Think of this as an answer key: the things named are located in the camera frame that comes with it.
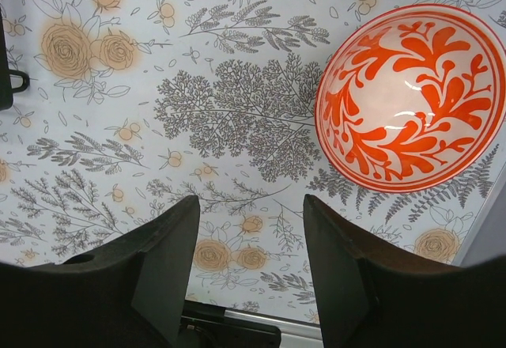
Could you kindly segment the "black wire dish rack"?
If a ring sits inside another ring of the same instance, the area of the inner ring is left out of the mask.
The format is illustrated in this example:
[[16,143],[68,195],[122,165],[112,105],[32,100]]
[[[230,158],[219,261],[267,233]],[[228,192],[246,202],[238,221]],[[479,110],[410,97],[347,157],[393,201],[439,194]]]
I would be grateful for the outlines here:
[[[19,70],[9,68],[7,59],[6,39],[3,28],[3,19],[1,19],[1,61],[0,61],[0,110],[4,111],[13,107],[13,98],[15,93],[24,92],[30,86],[29,76]],[[11,77],[21,79],[18,87],[13,87]]]

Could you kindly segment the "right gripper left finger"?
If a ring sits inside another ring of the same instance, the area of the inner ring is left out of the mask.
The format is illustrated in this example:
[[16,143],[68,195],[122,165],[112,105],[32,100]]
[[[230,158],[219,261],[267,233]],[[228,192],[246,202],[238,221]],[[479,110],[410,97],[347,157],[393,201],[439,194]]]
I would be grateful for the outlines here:
[[4,347],[173,347],[198,235],[198,198],[64,263],[1,265]]

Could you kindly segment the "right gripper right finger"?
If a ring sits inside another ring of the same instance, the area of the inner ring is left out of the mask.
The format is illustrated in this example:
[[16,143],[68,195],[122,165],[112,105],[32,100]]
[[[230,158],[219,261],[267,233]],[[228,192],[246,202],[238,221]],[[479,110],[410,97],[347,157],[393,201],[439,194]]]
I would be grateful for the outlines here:
[[502,347],[505,259],[425,259],[305,195],[304,233],[326,347]]

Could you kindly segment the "red floral pattern bowl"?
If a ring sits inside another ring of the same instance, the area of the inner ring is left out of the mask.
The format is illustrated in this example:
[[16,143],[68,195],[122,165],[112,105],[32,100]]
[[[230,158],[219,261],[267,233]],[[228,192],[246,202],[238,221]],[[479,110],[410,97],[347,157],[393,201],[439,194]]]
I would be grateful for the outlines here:
[[463,172],[505,117],[505,46],[453,6],[393,9],[335,52],[315,97],[333,168],[373,191],[409,193]]

